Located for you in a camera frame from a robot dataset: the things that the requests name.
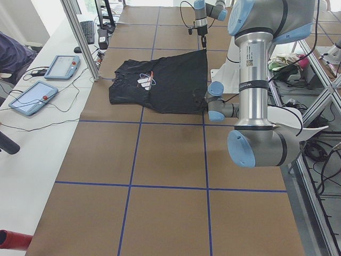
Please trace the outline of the black t-shirt with logo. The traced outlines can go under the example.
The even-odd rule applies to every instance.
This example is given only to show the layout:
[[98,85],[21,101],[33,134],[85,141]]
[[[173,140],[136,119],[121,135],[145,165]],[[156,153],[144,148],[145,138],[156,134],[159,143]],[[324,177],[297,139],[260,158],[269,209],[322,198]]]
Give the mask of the black t-shirt with logo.
[[109,87],[111,104],[136,103],[163,114],[197,114],[192,91],[207,91],[207,52],[193,51],[151,61],[126,60]]

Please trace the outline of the pile of colourful cloths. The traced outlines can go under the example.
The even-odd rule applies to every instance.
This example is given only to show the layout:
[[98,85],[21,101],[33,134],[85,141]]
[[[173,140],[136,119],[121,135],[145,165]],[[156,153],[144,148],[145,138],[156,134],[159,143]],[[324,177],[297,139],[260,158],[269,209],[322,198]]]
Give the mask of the pile of colourful cloths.
[[309,66],[309,60],[303,59],[303,54],[276,54],[267,65],[273,80],[282,82],[299,81],[303,78],[303,71]]

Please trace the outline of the black power adapter box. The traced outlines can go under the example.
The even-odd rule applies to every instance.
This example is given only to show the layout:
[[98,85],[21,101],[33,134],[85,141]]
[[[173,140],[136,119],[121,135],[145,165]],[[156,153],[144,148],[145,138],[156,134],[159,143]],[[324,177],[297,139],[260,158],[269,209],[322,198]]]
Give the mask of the black power adapter box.
[[109,45],[108,32],[105,29],[98,29],[98,45],[101,50],[106,50]]

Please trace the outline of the black computer keyboard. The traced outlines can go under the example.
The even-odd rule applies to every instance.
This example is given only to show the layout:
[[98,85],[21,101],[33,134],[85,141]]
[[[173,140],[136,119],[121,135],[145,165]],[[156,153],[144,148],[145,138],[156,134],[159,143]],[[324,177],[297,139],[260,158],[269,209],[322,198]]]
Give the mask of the black computer keyboard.
[[86,38],[87,44],[94,44],[94,22],[89,20],[89,21],[81,21],[80,27],[83,31],[83,34]]

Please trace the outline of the black computer mouse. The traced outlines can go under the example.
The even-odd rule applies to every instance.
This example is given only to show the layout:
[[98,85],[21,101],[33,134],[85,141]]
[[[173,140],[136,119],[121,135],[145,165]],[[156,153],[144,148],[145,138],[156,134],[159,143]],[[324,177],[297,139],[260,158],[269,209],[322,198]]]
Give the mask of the black computer mouse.
[[80,47],[77,46],[77,47],[74,48],[74,52],[75,53],[81,53],[82,51],[81,51]]

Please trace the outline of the upper blue teach pendant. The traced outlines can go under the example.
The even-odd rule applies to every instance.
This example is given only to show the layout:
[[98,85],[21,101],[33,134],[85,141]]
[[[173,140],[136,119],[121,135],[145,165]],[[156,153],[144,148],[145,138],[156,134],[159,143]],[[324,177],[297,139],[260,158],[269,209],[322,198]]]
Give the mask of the upper blue teach pendant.
[[44,78],[52,80],[68,80],[76,72],[80,64],[77,55],[56,55],[48,67]]

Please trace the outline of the blue teach pendant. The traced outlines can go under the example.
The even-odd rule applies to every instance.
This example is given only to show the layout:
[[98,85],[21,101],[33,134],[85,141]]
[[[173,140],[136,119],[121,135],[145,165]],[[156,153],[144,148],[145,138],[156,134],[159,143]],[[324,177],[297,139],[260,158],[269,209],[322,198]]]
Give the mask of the blue teach pendant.
[[38,81],[9,103],[9,107],[25,116],[40,111],[59,90],[45,82]]
[[56,55],[48,67],[44,78],[52,80],[68,80],[76,72],[80,64],[77,55]]

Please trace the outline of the lower blue teach pendant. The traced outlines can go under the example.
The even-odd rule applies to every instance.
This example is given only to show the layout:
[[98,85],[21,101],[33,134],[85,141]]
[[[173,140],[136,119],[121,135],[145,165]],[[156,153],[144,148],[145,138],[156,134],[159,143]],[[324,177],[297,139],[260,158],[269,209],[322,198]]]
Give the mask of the lower blue teach pendant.
[[9,103],[9,107],[25,116],[40,111],[59,90],[45,82],[38,81]]

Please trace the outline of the seated person in purple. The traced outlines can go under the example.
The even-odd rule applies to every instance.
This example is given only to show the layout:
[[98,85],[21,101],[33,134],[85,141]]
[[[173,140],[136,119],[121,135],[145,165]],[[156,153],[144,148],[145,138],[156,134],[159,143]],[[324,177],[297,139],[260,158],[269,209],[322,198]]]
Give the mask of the seated person in purple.
[[3,80],[16,85],[36,56],[36,51],[1,32],[1,73],[10,74]]

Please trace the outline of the red cylinder object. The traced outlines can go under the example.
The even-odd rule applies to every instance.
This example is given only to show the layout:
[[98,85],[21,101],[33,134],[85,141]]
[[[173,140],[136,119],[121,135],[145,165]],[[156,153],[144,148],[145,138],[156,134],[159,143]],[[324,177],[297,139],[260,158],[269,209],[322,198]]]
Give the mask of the red cylinder object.
[[27,251],[32,238],[32,235],[1,230],[1,249]]

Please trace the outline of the white pedestal column base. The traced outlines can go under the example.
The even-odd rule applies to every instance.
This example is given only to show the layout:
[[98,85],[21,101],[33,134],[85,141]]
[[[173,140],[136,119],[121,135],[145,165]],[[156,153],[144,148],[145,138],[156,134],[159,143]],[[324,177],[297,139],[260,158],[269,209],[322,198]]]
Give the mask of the white pedestal column base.
[[226,62],[220,69],[212,69],[211,79],[224,85],[224,93],[239,92],[239,48],[234,43],[234,36],[231,38]]

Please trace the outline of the aluminium frame post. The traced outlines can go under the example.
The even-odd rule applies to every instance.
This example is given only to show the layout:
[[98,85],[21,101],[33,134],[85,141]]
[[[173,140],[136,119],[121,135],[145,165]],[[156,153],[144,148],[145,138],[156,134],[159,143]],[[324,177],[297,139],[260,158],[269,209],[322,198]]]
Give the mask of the aluminium frame post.
[[71,30],[75,36],[75,39],[78,43],[78,46],[81,49],[83,58],[87,64],[88,69],[91,72],[93,80],[97,81],[100,77],[99,72],[98,72],[97,66],[96,66],[96,64],[92,58],[92,54],[88,48],[86,38],[85,38],[83,31],[81,29],[81,26],[79,24],[75,8],[74,8],[74,6],[70,0],[60,0],[60,2],[61,2],[61,5],[64,9],[66,17],[69,21]]

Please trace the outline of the aluminium side frame rack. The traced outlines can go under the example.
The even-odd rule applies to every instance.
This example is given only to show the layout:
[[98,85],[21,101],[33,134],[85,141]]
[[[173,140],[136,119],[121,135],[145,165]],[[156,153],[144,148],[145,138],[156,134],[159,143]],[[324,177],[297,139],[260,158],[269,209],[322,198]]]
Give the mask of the aluminium side frame rack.
[[271,80],[270,101],[298,102],[305,127],[325,126],[282,170],[305,255],[340,255],[340,28],[321,22],[318,34],[294,44],[308,53],[305,86]]

